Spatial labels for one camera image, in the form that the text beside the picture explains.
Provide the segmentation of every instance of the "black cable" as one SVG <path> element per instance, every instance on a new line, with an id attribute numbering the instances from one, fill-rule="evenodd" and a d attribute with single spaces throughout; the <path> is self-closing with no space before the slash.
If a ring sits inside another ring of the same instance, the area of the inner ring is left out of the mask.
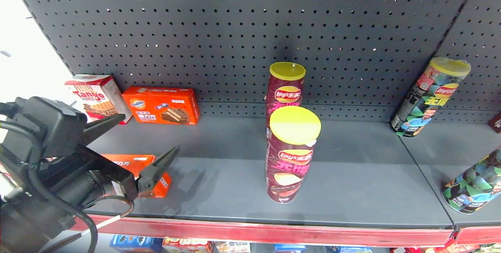
<path id="1" fill-rule="evenodd" d="M 129 198 L 126 198 L 125 196 L 102 196 L 102 197 L 99 197 L 99 198 L 97 198 L 97 199 L 95 199 L 95 200 L 93 200 L 93 201 L 91 201 L 91 202 L 83 205 L 83 207 L 84 208 L 90 208 L 90 207 L 93 207 L 99 201 L 103 201 L 103 200 L 107 200 L 107 199 L 120 200 L 123 203 L 126 203 L 127 205 L 129 205 L 129 210 L 127 210 L 124 213 L 120 214 L 121 218 L 127 216 L 128 214 L 130 214 L 132 212 L 132 210 L 134 210 L 134 201 L 130 200 Z"/>
<path id="2" fill-rule="evenodd" d="M 33 132 L 31 132 L 30 130 L 28 130 L 27 128 L 25 128 L 25 127 L 23 127 L 23 126 L 21 126 L 19 124 L 12 123 L 12 122 L 7 122 L 7 121 L 2 121 L 2 120 L 0 120 L 0 128 L 16 132 L 16 133 L 18 133 L 20 135 L 25 136 L 27 139 L 30 140 L 30 142 L 32 144 L 32 148 L 31 148 L 31 151 L 30 151 L 30 158 L 28 159 L 28 162 L 21 162 L 21 163 L 23 163 L 23 164 L 29 164 L 31 161 L 38 162 L 40 160 L 41 149 L 42 149 L 41 142 L 33 134 Z"/>
<path id="3" fill-rule="evenodd" d="M 28 162 L 23 163 L 29 165 L 28 178 L 33 187 L 33 190 L 35 191 L 34 195 L 44 197 L 50 202 L 50 204 L 55 205 L 56 207 L 59 207 L 69 214 L 77 216 L 79 217 L 79 219 L 84 221 L 84 223 L 86 223 L 86 225 L 89 227 L 91 233 L 91 243 L 87 252 L 93 253 L 97 246 L 97 228 L 94 221 L 82 210 L 77 209 L 70 203 L 51 193 L 47 188 L 45 188 L 43 183 L 41 183 L 40 179 L 38 178 L 38 174 L 36 173 L 38 168 L 36 167 L 38 166 L 38 163 L 41 159 L 42 150 L 41 142 L 39 141 L 39 139 L 37 139 L 37 137 L 30 130 L 16 123 L 0 120 L 0 128 L 19 133 L 29 139 L 32 144 L 30 158 Z"/>
<path id="4" fill-rule="evenodd" d="M 121 218 L 127 216 L 128 214 L 130 214 L 132 212 L 132 210 L 134 210 L 134 201 L 130 200 L 129 198 L 123 197 L 123 196 L 103 196 L 103 197 L 97 198 L 97 199 L 83 205 L 83 207 L 84 208 L 93 207 L 99 201 L 106 200 L 106 199 L 120 200 L 124 203 L 127 203 L 127 205 L 129 205 L 129 210 L 127 210 L 123 214 L 121 214 L 120 215 Z M 56 242 L 55 244 L 52 244 L 47 249 L 45 249 L 43 251 L 43 253 L 52 253 L 54 251 L 57 251 L 57 250 L 63 248 L 64 246 L 76 241 L 77 239 L 79 239 L 81 237 L 82 237 L 82 233 L 79 232 L 75 235 L 71 235 L 70 237 L 66 237 L 65 239 L 61 239 L 60 241 Z"/>

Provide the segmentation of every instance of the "green patterned chip can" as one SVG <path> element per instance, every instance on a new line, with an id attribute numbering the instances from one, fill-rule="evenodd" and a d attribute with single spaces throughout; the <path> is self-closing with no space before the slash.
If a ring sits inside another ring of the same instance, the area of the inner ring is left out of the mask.
<path id="1" fill-rule="evenodd" d="M 472 214 L 501 194 L 501 146 L 442 187 L 447 204 Z"/>

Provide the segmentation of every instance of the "stacked chip cans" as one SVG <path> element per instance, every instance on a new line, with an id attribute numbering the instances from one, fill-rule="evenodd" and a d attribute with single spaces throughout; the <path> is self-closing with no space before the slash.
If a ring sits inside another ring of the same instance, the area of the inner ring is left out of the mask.
<path id="1" fill-rule="evenodd" d="M 449 206 L 472 214 L 501 194 L 501 146 L 442 187 Z"/>
<path id="2" fill-rule="evenodd" d="M 399 136 L 415 137 L 438 109 L 449 101 L 470 70 L 471 66 L 466 61 L 447 57 L 431 59 L 391 121 L 391 128 Z"/>
<path id="3" fill-rule="evenodd" d="M 270 116 L 284 106 L 301 105 L 303 79 L 306 69 L 291 62 L 277 62 L 270 66 L 270 82 L 266 94 L 266 128 L 270 135 Z"/>
<path id="4" fill-rule="evenodd" d="M 270 117 L 266 152 L 268 196 L 276 203 L 289 203 L 297 194 L 320 134 L 320 119 L 306 108 L 286 106 Z"/>

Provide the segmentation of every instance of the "wafer image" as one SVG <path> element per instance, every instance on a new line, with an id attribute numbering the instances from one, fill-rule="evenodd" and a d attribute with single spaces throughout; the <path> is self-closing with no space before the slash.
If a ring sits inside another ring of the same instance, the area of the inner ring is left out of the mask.
<path id="1" fill-rule="evenodd" d="M 180 108 L 168 108 L 165 112 L 161 114 L 162 119 L 165 121 L 176 122 L 176 123 L 187 123 L 188 114 L 186 111 Z"/>
<path id="2" fill-rule="evenodd" d="M 303 180 L 302 178 L 289 173 L 276 173 L 274 178 L 279 185 L 291 185 Z"/>
<path id="3" fill-rule="evenodd" d="M 92 106 L 92 109 L 95 113 L 104 115 L 104 116 L 110 116 L 117 114 L 116 108 L 113 106 L 113 104 L 108 101 L 104 103 L 98 103 Z"/>

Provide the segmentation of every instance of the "product packaging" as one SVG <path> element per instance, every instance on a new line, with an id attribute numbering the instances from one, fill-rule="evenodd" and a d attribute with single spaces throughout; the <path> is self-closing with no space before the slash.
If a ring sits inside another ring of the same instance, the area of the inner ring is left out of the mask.
<path id="1" fill-rule="evenodd" d="M 431 59 L 390 122 L 392 129 L 399 136 L 415 137 L 447 103 L 470 70 L 471 66 L 466 61 L 447 57 Z"/>
<path id="2" fill-rule="evenodd" d="M 207 239 L 172 239 L 165 237 L 163 247 L 168 253 L 213 253 L 214 242 Z"/>
<path id="3" fill-rule="evenodd" d="M 454 210 L 472 214 L 501 194 L 501 146 L 442 187 Z"/>
<path id="4" fill-rule="evenodd" d="M 130 171 L 134 175 L 134 179 L 139 178 L 141 172 L 146 166 L 155 161 L 155 156 L 150 154 L 102 154 L 113 163 L 122 166 L 124 169 Z M 140 192 L 139 197 L 156 197 L 163 198 L 169 192 L 170 183 L 172 179 L 167 172 L 163 173 L 162 177 L 156 186 L 147 192 Z M 123 196 L 121 188 L 115 186 L 117 195 Z"/>
<path id="5" fill-rule="evenodd" d="M 390 253 L 426 253 L 426 249 L 419 247 L 397 247 L 390 248 Z"/>
<path id="6" fill-rule="evenodd" d="M 477 248 L 478 244 L 456 244 L 456 240 L 451 238 L 443 247 L 427 248 L 425 253 L 469 253 Z"/>
<path id="7" fill-rule="evenodd" d="M 475 253 L 501 253 L 501 243 L 481 244 Z"/>
<path id="8" fill-rule="evenodd" d="M 306 250 L 306 245 L 275 244 L 273 253 L 302 253 L 305 250 Z"/>
<path id="9" fill-rule="evenodd" d="M 270 135 L 270 116 L 275 110 L 301 104 L 305 74 L 306 69 L 297 63 L 277 62 L 270 66 L 270 81 L 265 97 L 267 135 Z"/>
<path id="10" fill-rule="evenodd" d="M 215 242 L 219 253 L 251 253 L 250 242 Z"/>
<path id="11" fill-rule="evenodd" d="M 130 87 L 123 97 L 138 123 L 196 125 L 200 117 L 193 89 Z"/>
<path id="12" fill-rule="evenodd" d="M 327 253 L 372 253 L 371 248 L 363 246 L 326 246 Z"/>
<path id="13" fill-rule="evenodd" d="M 125 114 L 125 124 L 132 117 L 122 94 L 110 75 L 79 74 L 65 83 L 66 88 L 75 95 L 78 110 L 89 116 L 89 122 L 114 114 Z"/>
<path id="14" fill-rule="evenodd" d="M 320 119 L 303 107 L 281 107 L 271 115 L 266 181 L 268 196 L 276 203 L 289 203 L 296 196 L 320 129 Z"/>
<path id="15" fill-rule="evenodd" d="M 110 247 L 120 253 L 161 253 L 162 239 L 155 237 L 136 237 L 134 235 L 113 235 Z"/>
<path id="16" fill-rule="evenodd" d="M 496 133 L 501 133 L 501 112 L 487 123 Z"/>

